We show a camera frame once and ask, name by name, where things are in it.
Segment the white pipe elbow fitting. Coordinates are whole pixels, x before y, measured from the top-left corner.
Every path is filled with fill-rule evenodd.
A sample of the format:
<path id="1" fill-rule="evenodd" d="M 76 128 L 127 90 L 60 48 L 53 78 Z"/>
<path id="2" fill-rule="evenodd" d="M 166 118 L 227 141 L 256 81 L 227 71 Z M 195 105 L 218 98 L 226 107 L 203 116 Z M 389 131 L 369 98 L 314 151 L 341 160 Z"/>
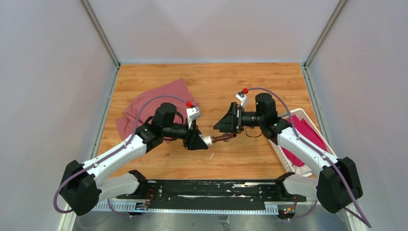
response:
<path id="1" fill-rule="evenodd" d="M 211 136 L 203 136 L 202 140 L 205 142 L 205 144 L 209 147 L 213 145 L 213 139 Z"/>

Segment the brown metal water faucet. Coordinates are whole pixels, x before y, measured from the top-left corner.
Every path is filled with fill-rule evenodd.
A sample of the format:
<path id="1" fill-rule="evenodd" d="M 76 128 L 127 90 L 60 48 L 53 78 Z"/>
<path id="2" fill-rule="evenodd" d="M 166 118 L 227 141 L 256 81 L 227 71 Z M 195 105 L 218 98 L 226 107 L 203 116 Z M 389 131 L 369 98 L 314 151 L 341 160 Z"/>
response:
<path id="1" fill-rule="evenodd" d="M 220 135 L 220 136 L 212 136 L 211 141 L 212 143 L 216 143 L 219 141 L 228 142 L 231 139 L 236 138 L 236 137 L 237 137 L 236 133 L 224 133 L 223 135 Z"/>

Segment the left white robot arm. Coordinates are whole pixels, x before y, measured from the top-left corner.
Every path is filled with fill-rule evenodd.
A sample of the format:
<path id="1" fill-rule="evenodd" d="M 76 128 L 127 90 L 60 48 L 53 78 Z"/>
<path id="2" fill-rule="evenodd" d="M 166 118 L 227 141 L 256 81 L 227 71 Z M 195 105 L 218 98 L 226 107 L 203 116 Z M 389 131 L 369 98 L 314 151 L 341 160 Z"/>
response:
<path id="1" fill-rule="evenodd" d="M 155 114 L 120 144 L 104 154 L 84 163 L 74 160 L 65 167 L 57 195 L 78 216 L 90 212 L 98 202 L 122 194 L 141 199 L 147 194 L 147 181 L 138 171 L 132 170 L 120 177 L 109 176 L 129 161 L 142 156 L 164 142 L 181 139 L 187 150 L 205 150 L 214 142 L 203 135 L 195 123 L 200 116 L 197 107 L 188 108 L 187 123 L 174 123 L 178 114 L 171 103 L 162 103 Z"/>

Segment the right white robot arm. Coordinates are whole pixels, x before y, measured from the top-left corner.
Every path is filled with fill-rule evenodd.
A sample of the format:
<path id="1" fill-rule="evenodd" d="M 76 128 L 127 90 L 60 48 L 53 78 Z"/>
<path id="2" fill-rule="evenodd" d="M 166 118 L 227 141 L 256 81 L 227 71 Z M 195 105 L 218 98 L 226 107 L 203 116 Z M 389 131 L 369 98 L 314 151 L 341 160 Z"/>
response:
<path id="1" fill-rule="evenodd" d="M 288 150 L 311 169 L 316 178 L 289 173 L 275 187 L 275 195 L 287 201 L 294 194 L 318 200 L 329 212 L 337 213 L 363 196 L 355 162 L 325 151 L 301 135 L 289 119 L 278 116 L 271 94 L 255 97 L 256 111 L 247 112 L 244 106 L 232 102 L 227 113 L 213 126 L 222 133 L 241 133 L 246 127 L 259 127 L 262 135 L 275 145 Z"/>

